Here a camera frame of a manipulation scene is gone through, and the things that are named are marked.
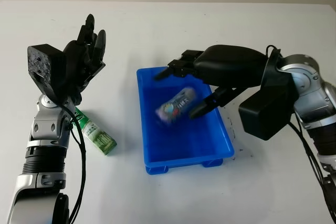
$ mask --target robotic hand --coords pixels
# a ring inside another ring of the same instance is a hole
[[[18,176],[8,224],[68,224],[77,216],[85,185],[85,144],[74,115],[90,80],[105,66],[102,62],[106,34],[93,32],[90,14],[77,40],[60,51],[48,44],[28,47],[29,75],[43,95],[37,102],[27,144],[26,163]],[[75,208],[69,217],[64,159],[72,122],[79,129],[82,181]]]
[[[274,49],[268,58],[269,47]],[[185,51],[181,59],[171,61],[155,78],[161,80],[171,74],[177,77],[192,74],[206,84],[218,86],[191,110],[190,118],[225,106],[247,88],[260,85],[260,90],[239,106],[244,130],[263,140],[269,140],[287,124],[295,130],[336,223],[336,88],[322,80],[313,58],[307,55],[284,58],[272,45],[267,47],[266,55],[245,47],[216,45],[205,51]],[[300,131],[290,122],[293,113],[300,122]],[[327,177],[323,177],[300,124],[313,138],[317,157],[330,173]]]

